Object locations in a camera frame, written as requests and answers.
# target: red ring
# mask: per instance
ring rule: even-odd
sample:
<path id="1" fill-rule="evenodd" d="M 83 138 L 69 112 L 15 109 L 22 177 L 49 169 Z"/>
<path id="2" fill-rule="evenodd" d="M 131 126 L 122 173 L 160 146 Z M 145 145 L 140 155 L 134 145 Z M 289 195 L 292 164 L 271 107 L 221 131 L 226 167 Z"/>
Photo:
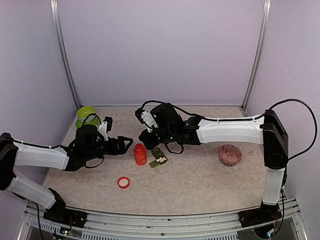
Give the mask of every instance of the red ring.
<path id="1" fill-rule="evenodd" d="M 125 179 L 125 180 L 128 181 L 128 184 L 125 185 L 125 186 L 121 186 L 121 185 L 120 185 L 120 181 L 123 180 L 123 179 Z M 129 180 L 129 178 L 127 178 L 126 176 L 120 177 L 120 178 L 118 179 L 118 186 L 119 186 L 119 188 L 121 188 L 121 189 L 127 189 L 127 188 L 130 186 L 130 180 Z"/>

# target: small green board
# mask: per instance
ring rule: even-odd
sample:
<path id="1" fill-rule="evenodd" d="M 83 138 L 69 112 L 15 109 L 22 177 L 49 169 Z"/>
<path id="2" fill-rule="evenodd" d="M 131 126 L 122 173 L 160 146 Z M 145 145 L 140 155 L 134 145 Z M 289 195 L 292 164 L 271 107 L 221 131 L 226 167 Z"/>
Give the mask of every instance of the small green board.
<path id="1" fill-rule="evenodd" d="M 151 168 L 155 168 L 158 165 L 165 164 L 168 159 L 165 154 L 160 150 L 159 147 L 155 147 L 151 150 L 152 155 L 156 158 L 154 161 L 150 162 L 149 165 Z"/>

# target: metal edge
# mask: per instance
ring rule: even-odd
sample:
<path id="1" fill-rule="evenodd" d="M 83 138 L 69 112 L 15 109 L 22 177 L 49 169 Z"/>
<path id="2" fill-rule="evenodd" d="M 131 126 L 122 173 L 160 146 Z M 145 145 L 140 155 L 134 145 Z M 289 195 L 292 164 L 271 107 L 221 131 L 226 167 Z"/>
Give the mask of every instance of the metal edge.
<path id="1" fill-rule="evenodd" d="M 295 228 L 295 233 L 298 236 L 299 240 L 308 240 L 308 234 L 306 231 L 306 226 L 304 225 L 304 220 L 301 216 L 301 212 L 297 214 L 297 216 L 292 217 L 293 223 L 294 223 L 294 228 Z"/>
<path id="2" fill-rule="evenodd" d="M 71 91 L 71 96 L 74 102 L 74 105 L 76 109 L 81 108 L 81 102 L 77 93 L 76 85 L 73 80 L 72 74 L 71 74 L 71 69 L 70 69 L 70 64 L 68 61 L 68 56 L 67 56 L 67 51 L 66 51 L 66 46 L 64 42 L 64 36 L 63 36 L 63 31 L 62 31 L 62 26 L 61 26 L 61 20 L 60 20 L 60 14 L 59 14 L 59 6 L 58 6 L 58 0 L 50 0 L 50 5 L 51 5 L 51 11 L 52 11 L 52 17 L 55 25 L 55 30 L 56 30 L 56 35 L 58 38 L 58 44 L 60 48 L 60 53 L 64 65 L 64 70 L 66 73 L 67 77 L 67 82 L 69 89 Z"/>
<path id="3" fill-rule="evenodd" d="M 242 108 L 242 106 L 239 107 L 240 112 L 242 113 L 243 117 L 248 117 L 247 112 Z"/>
<path id="4" fill-rule="evenodd" d="M 108 105 L 96 105 L 93 104 L 91 106 L 95 108 L 104 108 L 104 107 L 141 107 L 141 104 L 133 103 L 133 104 L 108 104 Z M 158 103 L 149 103 L 147 106 L 157 106 Z M 197 104 L 197 103 L 177 103 L 177 106 L 184 107 L 217 107 L 217 108 L 241 108 L 239 105 L 220 105 L 220 104 Z"/>
<path id="5" fill-rule="evenodd" d="M 16 233 L 16 236 L 14 239 L 16 240 L 26 240 L 28 237 L 28 233 L 30 230 L 30 220 L 31 217 L 26 216 L 25 214 L 22 215 L 20 222 L 19 222 L 19 227 L 18 227 L 18 232 Z"/>
<path id="6" fill-rule="evenodd" d="M 300 207 L 299 207 L 299 211 L 297 213 L 297 218 L 298 218 L 298 221 L 297 221 L 298 224 L 296 224 L 296 226 L 295 226 L 297 229 L 297 234 L 299 235 L 299 237 L 301 237 L 301 239 L 305 239 L 305 240 L 311 239 L 305 218 L 300 210 Z"/>
<path id="7" fill-rule="evenodd" d="M 243 102 L 241 105 L 242 109 L 244 109 L 245 112 L 247 110 L 249 100 L 250 100 L 250 97 L 251 97 L 251 94 L 252 94 L 252 91 L 254 88 L 256 77 L 257 77 L 259 63 L 260 63 L 260 59 L 261 59 L 261 55 L 262 55 L 263 47 L 264 47 L 264 42 L 265 42 L 265 38 L 266 38 L 267 26 L 268 26 L 269 15 L 270 15 L 270 8 L 271 8 L 271 0 L 264 0 L 262 20 L 261 20 L 261 25 L 260 25 L 260 33 L 259 33 L 259 38 L 258 38 L 258 45 L 256 48 L 253 66 L 252 66 L 252 70 L 250 73 L 249 84 L 246 89 L 244 99 L 243 99 Z"/>
<path id="8" fill-rule="evenodd" d="M 300 212 L 298 203 L 295 198 L 284 201 L 286 214 L 285 219 L 294 217 Z M 238 212 L 240 210 L 207 213 L 198 215 L 179 215 L 179 216 L 143 216 L 143 215 L 127 215 L 116 213 L 103 213 L 90 210 L 84 210 L 88 213 L 88 219 L 84 228 L 74 227 L 75 231 L 84 231 L 91 234 L 112 235 L 124 238 L 138 239 L 157 239 L 157 238 L 204 238 L 208 235 L 218 235 L 231 233 L 233 231 L 241 231 L 261 227 L 264 223 L 251 227 L 241 227 Z M 41 217 L 43 209 L 40 210 L 40 218 L 43 223 L 54 224 L 51 221 Z M 25 215 L 37 221 L 37 210 L 33 205 L 28 205 Z"/>

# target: metal frame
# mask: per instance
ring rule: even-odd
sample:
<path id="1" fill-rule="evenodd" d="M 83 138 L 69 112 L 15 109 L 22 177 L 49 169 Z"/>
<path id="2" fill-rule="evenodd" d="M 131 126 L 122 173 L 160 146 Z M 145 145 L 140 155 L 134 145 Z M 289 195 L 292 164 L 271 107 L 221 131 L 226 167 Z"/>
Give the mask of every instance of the metal frame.
<path id="1" fill-rule="evenodd" d="M 92 105 L 97 108 L 107 108 L 107 107 L 141 107 L 143 103 L 133 103 L 133 104 L 107 104 L 107 105 Z M 221 105 L 221 104 L 191 104 L 191 103 L 175 103 L 177 106 L 181 107 L 215 107 L 215 108 L 240 108 L 240 105 Z M 155 107 L 159 105 L 158 103 L 148 103 L 148 107 Z"/>
<path id="2" fill-rule="evenodd" d="M 285 219 L 292 218 L 295 222 L 295 232 L 299 240 L 307 240 L 306 226 L 295 198 L 284 201 Z M 83 210 L 88 213 L 84 228 L 73 227 L 71 239 L 77 240 L 237 240 L 238 232 L 252 230 L 269 224 L 264 223 L 254 227 L 242 228 L 238 213 L 240 210 L 175 216 L 146 216 Z M 38 228 L 37 209 L 29 204 L 23 215 L 23 225 L 19 240 L 26 240 L 30 227 Z M 60 228 L 69 226 L 54 223 L 40 217 L 43 231 L 58 233 Z"/>
<path id="3" fill-rule="evenodd" d="M 56 28 L 56 34 L 58 38 L 58 43 L 59 43 L 59 48 L 62 56 L 62 61 L 65 69 L 65 73 L 67 76 L 67 82 L 69 85 L 69 89 L 71 91 L 72 99 L 74 102 L 74 105 L 76 106 L 77 110 L 81 108 L 81 102 L 79 95 L 77 93 L 77 88 L 71 73 L 71 68 L 67 56 L 67 50 L 66 46 L 64 43 L 64 36 L 63 36 L 63 30 L 62 30 L 62 25 L 61 25 L 61 20 L 60 20 L 60 14 L 59 14 L 59 6 L 58 6 L 58 0 L 50 0 L 51 3 L 51 11 L 52 11 L 52 16 L 53 16 L 53 21 L 55 24 Z M 263 5 L 263 13 L 262 13 L 262 20 L 261 20 L 261 25 L 260 25 L 260 32 L 259 32 L 259 37 L 258 37 L 258 44 L 257 48 L 255 51 L 255 56 L 254 56 L 254 61 L 253 61 L 253 66 L 252 70 L 250 73 L 250 79 L 249 83 L 244 95 L 244 99 L 241 105 L 242 111 L 246 113 L 249 100 L 253 91 L 254 83 L 256 80 L 258 68 L 259 68 L 259 63 L 261 59 L 261 55 L 263 52 L 263 45 L 266 37 L 266 32 L 267 32 L 267 26 L 268 26 L 268 21 L 269 21 L 269 15 L 270 15 L 270 8 L 271 8 L 271 0 L 264 0 L 264 5 Z"/>
<path id="4" fill-rule="evenodd" d="M 56 35 L 58 38 L 60 53 L 62 56 L 64 70 L 65 70 L 66 77 L 67 77 L 67 82 L 69 85 L 69 89 L 71 91 L 74 105 L 75 105 L 76 109 L 78 110 L 81 108 L 82 105 L 81 105 L 81 102 L 80 102 L 80 99 L 79 99 L 79 96 L 77 93 L 76 85 L 75 85 L 74 79 L 72 77 L 70 64 L 68 61 L 66 46 L 65 46 L 65 42 L 64 42 L 64 35 L 63 35 L 61 21 L 60 21 L 58 0 L 50 0 L 50 3 L 51 3 L 51 11 L 52 11 L 52 16 L 53 16 L 53 21 L 55 24 Z"/>
<path id="5" fill-rule="evenodd" d="M 269 15 L 270 15 L 270 8 L 271 8 L 271 0 L 264 0 L 264 6 L 263 6 L 263 13 L 262 13 L 262 20 L 261 20 L 261 26 L 260 26 L 260 33 L 259 33 L 259 38 L 258 38 L 258 45 L 256 48 L 255 56 L 254 56 L 254 61 L 253 61 L 253 66 L 250 74 L 250 80 L 248 87 L 245 92 L 245 96 L 241 105 L 241 108 L 246 112 L 249 100 L 254 88 L 254 84 L 256 81 L 257 77 L 257 72 L 259 68 L 259 63 L 261 59 L 261 55 L 263 52 L 263 47 L 264 47 L 264 42 L 266 38 L 266 32 L 267 32 L 267 26 L 268 26 L 268 21 L 269 21 Z"/>

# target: wire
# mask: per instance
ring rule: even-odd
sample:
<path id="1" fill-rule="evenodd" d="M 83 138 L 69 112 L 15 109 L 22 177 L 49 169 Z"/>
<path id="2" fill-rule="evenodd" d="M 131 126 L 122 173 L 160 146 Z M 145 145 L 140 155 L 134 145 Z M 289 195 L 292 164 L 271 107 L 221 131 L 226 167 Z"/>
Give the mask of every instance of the wire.
<path id="1" fill-rule="evenodd" d="M 183 112 L 184 114 L 188 115 L 188 116 L 191 116 L 191 117 L 199 117 L 203 120 L 208 120 L 208 121 L 211 121 L 211 122 L 230 122 L 230 121 L 252 121 L 253 118 L 232 118 L 232 119 L 223 119 L 223 118 L 206 118 L 202 115 L 199 115 L 197 113 L 190 113 L 184 109 L 182 109 L 181 107 L 178 107 L 176 105 L 173 105 L 171 104 L 170 102 L 164 102 L 164 101 L 158 101 L 158 100 L 149 100 L 149 101 L 146 101 L 144 102 L 142 105 L 141 105 L 141 110 L 144 110 L 144 107 L 149 104 L 149 103 L 157 103 L 157 104 L 170 104 L 172 105 L 175 109 L 178 109 L 179 111 Z"/>
<path id="2" fill-rule="evenodd" d="M 2 138 L 2 139 L 0 139 L 0 142 L 1 141 L 11 141 L 11 142 L 14 142 L 14 143 L 33 146 L 33 147 L 42 148 L 42 149 L 56 149 L 56 148 L 59 148 L 59 147 L 64 147 L 65 148 L 65 146 L 63 146 L 61 144 L 56 145 L 56 146 L 43 146 L 43 145 L 28 143 L 28 142 L 24 142 L 24 141 L 19 141 L 19 140 L 13 139 L 12 137 L 11 138 Z"/>
<path id="3" fill-rule="evenodd" d="M 288 99 L 285 99 L 285 100 L 282 100 L 282 101 L 278 101 L 277 103 L 273 104 L 273 105 L 272 105 L 269 109 L 267 109 L 263 114 L 261 114 L 260 116 L 256 117 L 255 120 L 258 120 L 258 119 L 264 117 L 264 116 L 265 116 L 269 111 L 271 111 L 274 107 L 276 107 L 276 106 L 278 106 L 278 105 L 280 105 L 280 104 L 287 103 L 287 102 L 297 102 L 297 103 L 300 103 L 300 104 L 304 105 L 304 106 L 309 110 L 309 112 L 311 113 L 311 116 L 312 116 L 312 119 L 313 119 L 313 123 L 314 123 L 314 137 L 313 137 L 313 140 L 312 140 L 311 144 L 310 144 L 309 147 L 307 147 L 305 150 L 303 150 L 303 151 L 301 151 L 301 152 L 299 152 L 299 153 L 291 156 L 291 157 L 288 159 L 288 161 L 290 161 L 290 160 L 292 160 L 292 159 L 294 159 L 294 158 L 296 158 L 296 157 L 298 157 L 298 156 L 306 153 L 307 151 L 309 151 L 309 150 L 313 147 L 313 145 L 315 144 L 315 142 L 316 142 L 317 135 L 318 135 L 318 124 L 317 124 L 316 116 L 315 116 L 314 112 L 312 111 L 311 107 L 310 107 L 308 104 L 306 104 L 304 101 L 302 101 L 302 100 L 299 100 L 299 99 L 296 99 L 296 98 L 288 98 Z M 186 111 L 186 110 L 184 110 L 184 109 L 182 109 L 182 108 L 180 108 L 180 107 L 178 107 L 178 106 L 175 106 L 175 105 L 173 105 L 173 104 L 171 104 L 171 103 L 169 103 L 169 102 L 158 101 L 158 100 L 149 100 L 149 101 L 144 102 L 144 103 L 142 104 L 142 106 L 141 106 L 141 110 L 143 110 L 144 107 L 145 107 L 147 104 L 149 104 L 149 103 L 170 104 L 170 105 L 172 105 L 175 109 L 178 109 L 178 110 L 180 110 L 181 112 L 183 112 L 183 113 L 185 113 L 185 114 L 187 114 L 187 115 L 189 115 L 189 116 L 199 117 L 199 118 L 201 118 L 201 119 L 203 119 L 203 120 L 212 121 L 212 122 L 217 122 L 217 121 L 218 121 L 218 119 L 216 119 L 216 118 L 206 118 L 206 117 L 201 116 L 201 115 L 196 114 L 196 113 L 190 113 L 190 112 L 188 112 L 188 111 Z M 219 122 L 252 121 L 252 120 L 253 120 L 253 118 L 226 118 L 226 119 L 220 118 L 220 119 L 219 119 Z M 150 129 L 155 129 L 155 128 L 152 128 L 152 127 L 148 126 L 146 123 L 144 123 L 144 124 L 145 124 L 148 128 L 150 128 Z"/>
<path id="4" fill-rule="evenodd" d="M 71 231 L 72 231 L 72 216 L 70 218 L 70 231 L 69 231 L 69 234 L 71 233 Z"/>
<path id="5" fill-rule="evenodd" d="M 87 166 L 87 165 L 85 165 L 84 167 L 86 169 L 95 169 L 95 168 L 99 167 L 104 162 L 104 160 L 105 160 L 105 156 L 102 156 L 102 161 L 98 165 L 95 165 L 95 166 Z"/>
<path id="6" fill-rule="evenodd" d="M 53 237 L 53 240 L 57 239 L 57 231 L 56 231 L 56 228 L 54 228 L 54 231 L 53 233 L 51 233 L 52 237 Z"/>
<path id="7" fill-rule="evenodd" d="M 277 235 L 277 233 L 280 231 L 280 229 L 284 223 L 284 220 L 285 220 L 285 195 L 284 195 L 283 189 L 281 189 L 281 195 L 282 195 L 282 220 L 281 220 L 280 226 L 277 228 L 276 232 L 271 236 L 272 238 L 275 235 Z"/>
<path id="8" fill-rule="evenodd" d="M 278 229 L 279 219 L 276 216 L 274 218 L 275 218 L 275 225 L 274 226 L 275 226 L 276 229 Z"/>
<path id="9" fill-rule="evenodd" d="M 39 205 L 36 202 L 33 202 L 33 203 L 36 205 L 36 212 L 37 212 L 37 215 L 38 215 L 38 227 L 39 227 L 39 231 L 40 231 L 40 236 L 41 236 L 42 240 L 45 240 L 44 235 L 43 235 L 42 230 L 41 230 Z"/>
<path id="10" fill-rule="evenodd" d="M 100 125 L 101 125 L 100 117 L 99 117 L 96 113 L 90 113 L 88 116 L 86 116 L 86 118 L 85 118 L 84 121 L 82 122 L 81 127 L 86 123 L 86 121 L 88 120 L 88 118 L 89 118 L 90 116 L 96 116 L 96 117 L 98 118 L 98 120 L 99 120 Z"/>
<path id="11" fill-rule="evenodd" d="M 168 147 L 168 143 L 165 143 L 164 146 L 168 150 L 168 152 L 171 153 L 171 154 L 182 154 L 184 152 L 184 150 L 185 150 L 183 145 L 180 145 L 180 147 L 181 147 L 181 151 L 180 152 L 171 151 L 170 148 Z"/>

